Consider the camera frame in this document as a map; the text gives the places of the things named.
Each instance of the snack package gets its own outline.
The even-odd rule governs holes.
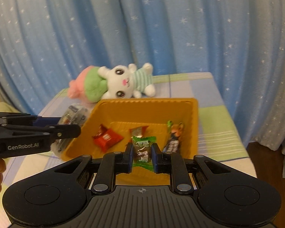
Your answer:
[[[111,128],[106,128],[104,125],[99,126],[98,133],[93,136],[94,143],[98,145],[101,150],[105,153],[107,150],[123,140],[123,136],[114,132]]]
[[[167,125],[170,137],[167,142],[167,145],[163,149],[163,152],[180,153],[184,124],[182,122],[180,122],[179,124],[173,124],[171,121],[168,121]]]
[[[136,136],[133,136],[132,142],[134,147],[135,163],[151,162],[151,146],[154,142],[156,142],[156,137],[152,136],[146,138],[138,138]]]
[[[131,138],[133,138],[133,136],[136,136],[138,138],[142,138],[144,136],[147,128],[148,128],[148,126],[141,126],[141,127],[137,127],[137,128],[131,128],[130,129]]]
[[[89,110],[81,104],[72,104],[67,108],[58,124],[78,124],[80,127],[82,127],[89,115]],[[62,152],[67,148],[72,140],[73,139],[56,140],[51,145],[51,151],[54,152],[56,156],[60,157]]]

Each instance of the wrapped candy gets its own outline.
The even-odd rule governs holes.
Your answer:
[[[168,121],[168,131],[170,133],[170,137],[165,148],[163,149],[163,152],[180,153],[183,130],[184,124],[182,122],[179,124],[173,124],[171,121]]]
[[[132,141],[134,146],[135,162],[151,162],[151,146],[156,142],[156,137],[138,138],[133,136]]]
[[[131,128],[130,129],[130,133],[131,133],[131,137],[136,136],[138,138],[142,138],[145,134],[146,129],[148,128],[148,126],[141,126],[141,127],[137,127],[137,128]]]
[[[111,128],[106,128],[104,125],[99,126],[98,133],[93,136],[94,143],[98,145],[101,150],[105,153],[107,150],[123,140],[123,136],[114,132]]]

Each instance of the orange tray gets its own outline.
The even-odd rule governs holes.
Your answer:
[[[65,161],[83,154],[102,158],[104,153],[93,143],[99,125],[112,128],[124,139],[107,153],[125,150],[131,139],[130,128],[149,126],[145,136],[156,136],[161,150],[169,138],[167,121],[184,123],[180,153],[183,158],[193,158],[198,149],[198,102],[194,98],[141,98],[101,100],[94,107],[89,119],[81,128],[81,135],[75,138],[62,153]],[[130,174],[116,176],[116,184],[123,185],[163,185],[169,184],[169,175],[155,174],[142,167],[133,167]]]

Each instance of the green striped clothing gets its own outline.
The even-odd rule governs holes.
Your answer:
[[[152,75],[147,75],[143,68],[136,70],[133,74],[135,90],[143,93],[147,86],[153,84]]]

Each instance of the crosshair marking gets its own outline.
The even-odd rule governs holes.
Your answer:
[[[146,192],[148,190],[146,190],[145,188],[140,188],[138,191],[141,192],[141,193],[144,193],[144,192]]]

